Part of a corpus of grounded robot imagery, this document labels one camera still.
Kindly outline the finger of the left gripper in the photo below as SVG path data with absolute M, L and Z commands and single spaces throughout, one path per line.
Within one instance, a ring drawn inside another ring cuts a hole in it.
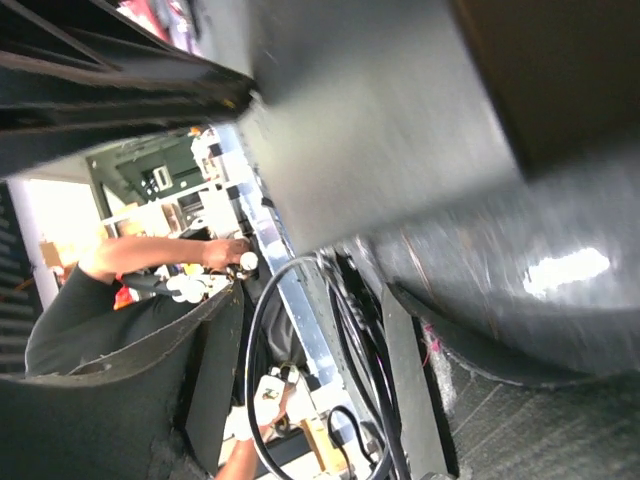
M 460 28 L 528 177 L 639 138 L 636 1 L 458 1 Z

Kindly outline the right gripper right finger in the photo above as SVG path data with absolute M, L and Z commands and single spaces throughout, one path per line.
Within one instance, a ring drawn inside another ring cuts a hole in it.
M 181 319 L 69 376 L 1 383 L 5 479 L 205 479 L 218 465 L 244 296 Z

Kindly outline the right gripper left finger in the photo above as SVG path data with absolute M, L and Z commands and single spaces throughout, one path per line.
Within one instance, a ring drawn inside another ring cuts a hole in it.
M 236 120 L 254 89 L 250 77 L 162 41 L 106 1 L 4 1 L 1 175 Z

